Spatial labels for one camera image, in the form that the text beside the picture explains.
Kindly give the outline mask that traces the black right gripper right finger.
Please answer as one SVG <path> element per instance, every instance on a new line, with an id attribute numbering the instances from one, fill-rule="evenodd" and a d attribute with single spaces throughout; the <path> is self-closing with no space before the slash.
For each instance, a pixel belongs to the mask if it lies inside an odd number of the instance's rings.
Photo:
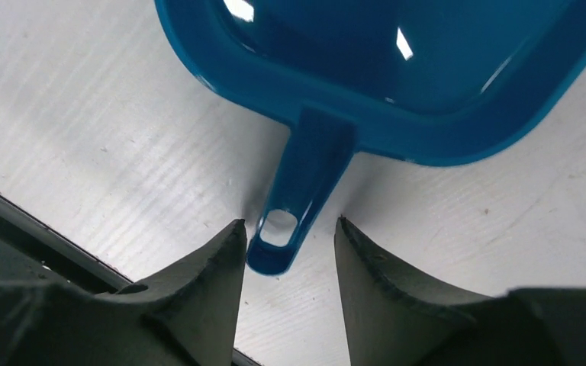
<path id="1" fill-rule="evenodd" d="M 344 217 L 334 252 L 353 365 L 586 365 L 586 288 L 477 294 L 384 250 Z"/>

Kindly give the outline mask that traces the blue plastic dustpan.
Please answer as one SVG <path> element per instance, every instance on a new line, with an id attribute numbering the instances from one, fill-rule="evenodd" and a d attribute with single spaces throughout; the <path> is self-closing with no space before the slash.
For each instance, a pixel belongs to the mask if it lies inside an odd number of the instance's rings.
<path id="1" fill-rule="evenodd" d="M 247 252 L 285 273 L 354 154 L 448 167 L 529 133 L 586 66 L 586 1 L 157 1 L 185 68 L 290 136 Z"/>

